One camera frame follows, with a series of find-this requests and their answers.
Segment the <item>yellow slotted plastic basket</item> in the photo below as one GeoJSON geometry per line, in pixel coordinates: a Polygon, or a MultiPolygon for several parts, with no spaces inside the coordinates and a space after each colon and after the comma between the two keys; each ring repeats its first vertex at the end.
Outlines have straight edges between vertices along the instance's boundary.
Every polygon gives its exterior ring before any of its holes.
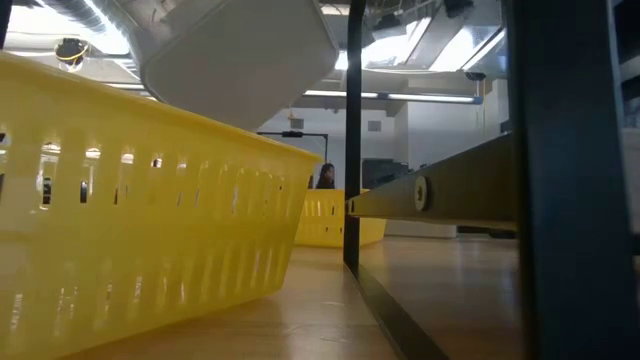
{"type": "Polygon", "coordinates": [[[315,154],[0,52],[0,360],[279,290],[315,154]]]}
{"type": "MultiPolygon", "coordinates": [[[[306,193],[297,233],[296,246],[342,248],[344,244],[344,190],[309,189],[306,193]]],[[[360,220],[360,247],[384,238],[385,219],[360,220]]]]}

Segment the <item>white plastic storage bin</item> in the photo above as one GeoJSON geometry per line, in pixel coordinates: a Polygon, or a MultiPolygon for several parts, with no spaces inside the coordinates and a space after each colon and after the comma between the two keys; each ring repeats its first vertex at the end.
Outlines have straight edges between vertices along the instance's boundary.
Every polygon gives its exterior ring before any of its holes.
{"type": "Polygon", "coordinates": [[[146,90],[255,130],[338,58],[316,0],[116,0],[146,90]]]}

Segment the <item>person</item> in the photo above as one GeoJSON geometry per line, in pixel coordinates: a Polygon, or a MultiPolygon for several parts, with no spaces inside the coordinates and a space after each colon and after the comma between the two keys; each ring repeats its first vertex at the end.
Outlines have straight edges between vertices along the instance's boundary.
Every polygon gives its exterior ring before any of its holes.
{"type": "Polygon", "coordinates": [[[322,165],[316,183],[316,189],[334,189],[335,188],[335,167],[331,163],[322,165]]]}

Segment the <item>black equipment box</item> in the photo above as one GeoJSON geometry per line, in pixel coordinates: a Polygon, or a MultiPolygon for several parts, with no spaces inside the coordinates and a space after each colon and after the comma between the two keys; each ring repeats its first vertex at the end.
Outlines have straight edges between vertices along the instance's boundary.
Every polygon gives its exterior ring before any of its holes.
{"type": "Polygon", "coordinates": [[[364,159],[361,166],[361,187],[372,190],[409,172],[407,163],[393,159],[364,159]]]}

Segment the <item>long ceiling light tube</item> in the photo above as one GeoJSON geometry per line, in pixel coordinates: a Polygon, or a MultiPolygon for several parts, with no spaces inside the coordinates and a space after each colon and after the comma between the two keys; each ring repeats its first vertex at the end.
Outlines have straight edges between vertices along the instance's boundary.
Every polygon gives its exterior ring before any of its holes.
{"type": "MultiPolygon", "coordinates": [[[[126,90],[138,91],[150,97],[150,92],[139,83],[117,83],[104,82],[104,85],[126,90]]],[[[345,98],[345,91],[335,90],[307,90],[303,93],[303,97],[321,97],[321,98],[345,98]]],[[[380,101],[405,101],[405,102],[423,102],[423,103],[451,103],[451,104],[469,104],[479,105],[483,102],[482,97],[478,96],[458,96],[458,95],[437,95],[437,94],[407,94],[407,93],[374,93],[362,92],[362,99],[380,100],[380,101]]]]}

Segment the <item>black gantry frame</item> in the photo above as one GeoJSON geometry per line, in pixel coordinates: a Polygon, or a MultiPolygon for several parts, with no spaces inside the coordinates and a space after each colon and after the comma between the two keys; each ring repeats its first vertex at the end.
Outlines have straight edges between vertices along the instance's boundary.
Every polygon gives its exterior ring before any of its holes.
{"type": "Polygon", "coordinates": [[[301,131],[288,130],[281,132],[273,132],[273,131],[258,131],[256,132],[258,135],[262,136],[279,136],[282,138],[303,138],[303,137],[320,137],[324,140],[324,153],[323,158],[324,162],[328,162],[328,148],[329,148],[329,135],[324,133],[305,133],[301,131]]]}

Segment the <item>white shelf frame screw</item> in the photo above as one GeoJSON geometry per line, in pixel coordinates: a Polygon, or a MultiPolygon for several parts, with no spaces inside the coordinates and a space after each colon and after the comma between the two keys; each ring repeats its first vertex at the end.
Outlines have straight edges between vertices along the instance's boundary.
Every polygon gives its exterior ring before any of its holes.
{"type": "Polygon", "coordinates": [[[417,176],[414,185],[414,204],[418,211],[426,211],[430,201],[430,184],[424,176],[417,176]]]}

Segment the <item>black metal shelf frame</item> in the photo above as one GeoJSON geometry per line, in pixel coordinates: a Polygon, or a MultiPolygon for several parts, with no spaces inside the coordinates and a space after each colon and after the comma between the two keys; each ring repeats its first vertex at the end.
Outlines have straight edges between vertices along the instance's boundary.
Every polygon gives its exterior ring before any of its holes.
{"type": "Polygon", "coordinates": [[[530,360],[640,360],[614,0],[506,0],[508,134],[350,199],[517,233],[530,360]],[[417,176],[430,184],[414,204],[417,176]]]}

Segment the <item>ribbed silver ceiling duct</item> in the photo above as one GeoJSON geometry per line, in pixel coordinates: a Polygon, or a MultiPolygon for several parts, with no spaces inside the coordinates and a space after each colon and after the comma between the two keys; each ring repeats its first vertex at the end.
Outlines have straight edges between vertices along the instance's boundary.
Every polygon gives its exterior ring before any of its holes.
{"type": "Polygon", "coordinates": [[[116,57],[130,75],[140,79],[131,50],[127,19],[116,0],[36,0],[79,28],[80,36],[100,52],[116,57]]]}

